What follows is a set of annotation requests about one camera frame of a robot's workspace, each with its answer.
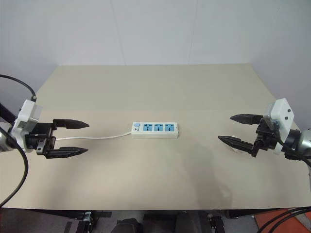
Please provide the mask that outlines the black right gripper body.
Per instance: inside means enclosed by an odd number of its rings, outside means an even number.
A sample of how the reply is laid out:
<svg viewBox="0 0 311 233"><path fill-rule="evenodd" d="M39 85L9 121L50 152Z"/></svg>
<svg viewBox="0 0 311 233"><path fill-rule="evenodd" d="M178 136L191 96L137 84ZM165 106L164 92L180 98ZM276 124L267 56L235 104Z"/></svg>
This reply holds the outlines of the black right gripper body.
<svg viewBox="0 0 311 233"><path fill-rule="evenodd" d="M256 129L257 137L254 141L251 156L256 157L259 150L274 150L278 140L280 139L280 133L278 126L269 128L268 124L262 118Z"/></svg>

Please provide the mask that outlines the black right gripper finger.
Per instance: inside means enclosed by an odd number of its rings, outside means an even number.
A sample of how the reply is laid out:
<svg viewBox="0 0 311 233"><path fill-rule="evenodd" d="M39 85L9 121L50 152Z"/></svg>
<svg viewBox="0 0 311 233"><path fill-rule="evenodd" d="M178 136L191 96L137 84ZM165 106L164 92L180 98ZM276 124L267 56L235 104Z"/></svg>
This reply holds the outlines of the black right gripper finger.
<svg viewBox="0 0 311 233"><path fill-rule="evenodd" d="M247 125L260 124L260 121L263 119L263 115L254 115L254 114L238 114L230 117L231 120Z"/></svg>
<svg viewBox="0 0 311 233"><path fill-rule="evenodd" d="M227 144L231 148L241 150L249 154L253 153L253 144L244 142L239 138L232 136L218 136L218 139L220 139L223 143Z"/></svg>

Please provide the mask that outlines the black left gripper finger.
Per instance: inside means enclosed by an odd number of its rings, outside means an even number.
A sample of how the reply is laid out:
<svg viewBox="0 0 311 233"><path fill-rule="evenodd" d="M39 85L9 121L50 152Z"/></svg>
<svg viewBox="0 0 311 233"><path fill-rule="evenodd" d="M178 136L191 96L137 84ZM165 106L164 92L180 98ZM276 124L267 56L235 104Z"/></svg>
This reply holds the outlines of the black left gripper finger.
<svg viewBox="0 0 311 233"><path fill-rule="evenodd" d="M78 147L60 147L55 150L48 150L44 153L47 159L69 158L87 152L88 149Z"/></svg>
<svg viewBox="0 0 311 233"><path fill-rule="evenodd" d="M73 119L54 119L53 120L53 129L57 128L66 128L66 129L82 129L89 127L89 124L82 121L73 120Z"/></svg>

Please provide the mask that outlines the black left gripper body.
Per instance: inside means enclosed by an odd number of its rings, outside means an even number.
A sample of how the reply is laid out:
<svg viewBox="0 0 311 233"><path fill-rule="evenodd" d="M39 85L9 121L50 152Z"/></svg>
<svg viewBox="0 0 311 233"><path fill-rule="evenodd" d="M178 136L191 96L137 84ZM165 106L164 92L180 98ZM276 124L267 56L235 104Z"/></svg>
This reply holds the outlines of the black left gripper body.
<svg viewBox="0 0 311 233"><path fill-rule="evenodd" d="M37 123L32 131L25 135L26 148L36 150L37 155L53 156L55 130L54 123Z"/></svg>

